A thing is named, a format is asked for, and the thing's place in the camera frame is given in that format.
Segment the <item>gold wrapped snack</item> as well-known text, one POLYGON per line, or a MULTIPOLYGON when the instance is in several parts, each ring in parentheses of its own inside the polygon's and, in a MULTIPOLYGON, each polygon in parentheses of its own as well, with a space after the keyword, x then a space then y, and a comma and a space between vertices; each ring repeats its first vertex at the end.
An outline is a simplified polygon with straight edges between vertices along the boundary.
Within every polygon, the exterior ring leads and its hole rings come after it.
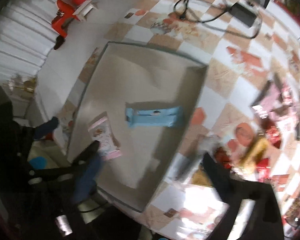
POLYGON ((245 173, 253 173, 256 164, 262 159, 268 147, 269 141, 265 137, 258 138, 240 159, 239 168, 245 173))

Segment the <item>white sofa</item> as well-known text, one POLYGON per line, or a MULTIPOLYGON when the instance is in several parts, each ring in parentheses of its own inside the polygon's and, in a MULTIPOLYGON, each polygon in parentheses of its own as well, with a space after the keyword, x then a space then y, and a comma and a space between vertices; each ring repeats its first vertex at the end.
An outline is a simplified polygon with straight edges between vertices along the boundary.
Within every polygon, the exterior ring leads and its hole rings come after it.
POLYGON ((58 34, 51 21, 57 0, 7 0, 0 7, 0 85, 36 76, 58 34))

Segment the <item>black power adapter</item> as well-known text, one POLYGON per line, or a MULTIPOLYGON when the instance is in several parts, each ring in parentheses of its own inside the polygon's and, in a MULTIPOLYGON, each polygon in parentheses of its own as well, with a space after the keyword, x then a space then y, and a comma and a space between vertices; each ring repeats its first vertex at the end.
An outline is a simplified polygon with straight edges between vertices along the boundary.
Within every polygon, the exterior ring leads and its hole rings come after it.
POLYGON ((229 13, 247 27, 251 28, 257 19, 257 15, 240 3, 235 3, 231 6, 229 13))

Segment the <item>red wrapped snack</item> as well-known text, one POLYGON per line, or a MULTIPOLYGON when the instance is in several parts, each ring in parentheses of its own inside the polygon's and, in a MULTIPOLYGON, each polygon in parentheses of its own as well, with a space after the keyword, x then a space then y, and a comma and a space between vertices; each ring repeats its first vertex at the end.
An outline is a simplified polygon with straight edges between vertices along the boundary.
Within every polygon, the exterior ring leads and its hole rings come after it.
POLYGON ((275 122, 273 122, 270 119, 267 119, 264 122, 264 133, 266 135, 266 138, 270 142, 270 144, 275 148, 280 149, 281 142, 282 142, 282 135, 275 122))

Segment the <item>grey tray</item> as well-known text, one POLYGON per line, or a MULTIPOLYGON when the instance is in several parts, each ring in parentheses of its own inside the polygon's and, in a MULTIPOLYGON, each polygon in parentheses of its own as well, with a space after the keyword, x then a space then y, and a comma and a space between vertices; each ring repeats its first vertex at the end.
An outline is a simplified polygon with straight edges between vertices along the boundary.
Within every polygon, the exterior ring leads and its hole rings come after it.
POLYGON ((73 161, 105 121, 119 152, 97 188, 142 212, 163 180, 194 115, 208 66, 189 55, 135 43, 106 44, 79 100, 67 147, 73 161))

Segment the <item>pink snack packet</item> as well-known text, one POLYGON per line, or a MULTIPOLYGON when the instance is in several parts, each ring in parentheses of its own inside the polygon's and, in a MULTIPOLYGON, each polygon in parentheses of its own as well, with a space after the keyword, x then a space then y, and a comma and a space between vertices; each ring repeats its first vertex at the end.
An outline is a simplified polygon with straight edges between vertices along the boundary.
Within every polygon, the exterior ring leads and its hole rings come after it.
POLYGON ((122 155, 107 116, 103 116, 91 124, 88 132, 92 140, 99 142, 98 151, 103 160, 115 159, 122 155))

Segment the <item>blue snack bar packet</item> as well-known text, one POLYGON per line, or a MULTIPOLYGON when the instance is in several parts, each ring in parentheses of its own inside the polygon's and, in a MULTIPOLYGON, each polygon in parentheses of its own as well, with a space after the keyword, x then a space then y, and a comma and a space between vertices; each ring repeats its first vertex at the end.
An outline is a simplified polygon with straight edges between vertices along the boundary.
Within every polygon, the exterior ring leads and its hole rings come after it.
POLYGON ((129 127, 179 127, 184 123, 183 108, 162 109, 125 109, 126 122, 129 127))

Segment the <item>checkered table cloth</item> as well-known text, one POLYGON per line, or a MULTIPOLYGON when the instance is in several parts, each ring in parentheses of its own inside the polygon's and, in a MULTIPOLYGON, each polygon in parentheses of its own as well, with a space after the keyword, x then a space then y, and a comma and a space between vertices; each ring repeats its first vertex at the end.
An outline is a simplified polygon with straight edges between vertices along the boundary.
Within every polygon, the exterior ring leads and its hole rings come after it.
MULTIPOLYGON (((253 40, 234 36, 231 34, 217 34, 217 30, 208 30, 200 27, 198 23, 181 23, 172 12, 173 4, 177 0, 142 0, 140 8, 132 8, 125 19, 120 19, 111 26, 105 39, 111 41, 140 42, 149 45, 159 45, 177 52, 194 56, 203 63, 212 64, 207 72, 207 85, 203 86, 195 109, 194 124, 191 124, 190 133, 202 132, 218 134, 223 138, 225 146, 230 153, 243 153, 245 149, 239 144, 234 134, 235 125, 240 128, 245 123, 257 129, 256 118, 252 119, 253 110, 248 106, 253 96, 261 92, 262 85, 266 85, 266 75, 278 74, 279 78, 295 80, 292 70, 293 57, 300 60, 300 45, 269 12, 259 9, 262 17, 261 32, 253 40), (170 28, 167 34, 155 34, 152 27, 159 30, 170 28)), ((73 87, 61 113, 61 128, 54 134, 54 139, 60 144, 63 152, 69 146, 70 131, 75 113, 74 107, 78 100, 73 98, 74 92, 83 95, 83 88, 77 84, 73 87)), ((292 125, 284 124, 281 149, 270 146, 266 158, 270 161, 270 178, 274 181, 275 190, 282 214, 292 213, 300 194, 300 141, 294 139, 292 125)), ((169 179, 164 179, 163 186, 159 186, 158 197, 151 200, 150 208, 140 219, 155 232, 172 239, 198 239, 194 238, 194 231, 187 224, 180 224, 181 217, 175 214, 171 218, 163 219, 161 204, 166 204, 165 198, 170 193, 172 197, 186 197, 186 191, 177 189, 169 179)))

